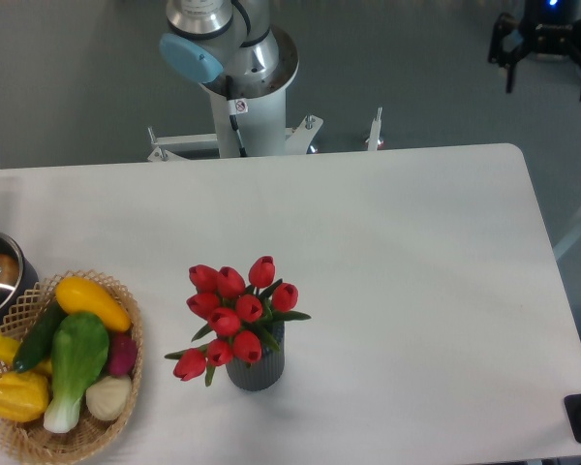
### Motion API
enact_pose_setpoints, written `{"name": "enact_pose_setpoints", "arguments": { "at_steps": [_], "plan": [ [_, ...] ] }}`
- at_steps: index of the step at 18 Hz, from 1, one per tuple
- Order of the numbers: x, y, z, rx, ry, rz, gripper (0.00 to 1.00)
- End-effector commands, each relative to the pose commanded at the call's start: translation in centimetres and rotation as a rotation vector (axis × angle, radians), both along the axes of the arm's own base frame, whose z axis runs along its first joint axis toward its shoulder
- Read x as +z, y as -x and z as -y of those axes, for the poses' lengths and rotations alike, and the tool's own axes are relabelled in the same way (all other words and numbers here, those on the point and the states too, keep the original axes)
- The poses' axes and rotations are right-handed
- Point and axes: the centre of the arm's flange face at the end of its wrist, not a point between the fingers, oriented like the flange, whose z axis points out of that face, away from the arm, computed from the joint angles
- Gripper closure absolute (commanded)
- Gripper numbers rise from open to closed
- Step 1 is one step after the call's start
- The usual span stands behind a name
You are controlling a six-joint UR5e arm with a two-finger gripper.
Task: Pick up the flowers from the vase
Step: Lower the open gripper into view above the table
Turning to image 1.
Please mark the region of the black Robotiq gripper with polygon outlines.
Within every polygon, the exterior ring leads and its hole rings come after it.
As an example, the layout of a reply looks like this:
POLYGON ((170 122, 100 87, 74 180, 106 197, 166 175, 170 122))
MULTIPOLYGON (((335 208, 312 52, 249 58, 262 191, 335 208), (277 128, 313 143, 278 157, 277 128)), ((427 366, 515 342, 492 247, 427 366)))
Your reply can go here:
POLYGON ((496 19, 487 61, 505 69, 509 94, 517 64, 532 52, 560 53, 561 39, 569 39, 568 56, 581 71, 581 1, 527 0, 521 19, 508 13, 496 19))

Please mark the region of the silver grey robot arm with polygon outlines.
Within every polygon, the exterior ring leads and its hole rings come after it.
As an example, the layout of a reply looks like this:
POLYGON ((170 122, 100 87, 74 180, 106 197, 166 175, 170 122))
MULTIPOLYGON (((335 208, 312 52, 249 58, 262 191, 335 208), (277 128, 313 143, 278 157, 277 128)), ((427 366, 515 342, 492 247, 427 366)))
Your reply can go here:
MULTIPOLYGON (((169 1, 166 16, 159 43, 166 62, 227 100, 268 95, 296 75, 294 42, 271 24, 266 1, 169 1)), ((527 1, 521 17, 498 16, 488 60, 505 69, 508 90, 531 53, 565 56, 581 72, 581 1, 527 1)))

